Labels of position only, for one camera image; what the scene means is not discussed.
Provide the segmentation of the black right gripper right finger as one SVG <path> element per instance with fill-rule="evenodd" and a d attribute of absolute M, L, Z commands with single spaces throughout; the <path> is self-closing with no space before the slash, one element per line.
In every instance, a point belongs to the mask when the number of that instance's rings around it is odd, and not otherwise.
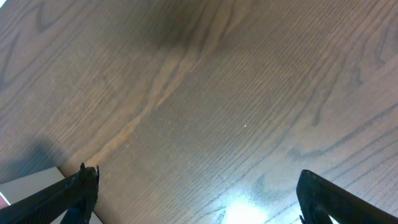
<path fill-rule="evenodd" d="M 296 193 L 305 224 L 397 223 L 397 217 L 365 202 L 310 170 L 303 170 Z"/>

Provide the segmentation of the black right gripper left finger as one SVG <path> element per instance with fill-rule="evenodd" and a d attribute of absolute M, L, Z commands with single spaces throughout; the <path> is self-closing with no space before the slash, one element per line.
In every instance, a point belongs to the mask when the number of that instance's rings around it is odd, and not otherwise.
<path fill-rule="evenodd" d="M 62 223 L 89 224 L 98 200 L 100 170 L 80 165 L 75 174 L 1 209 L 2 224 Z"/>

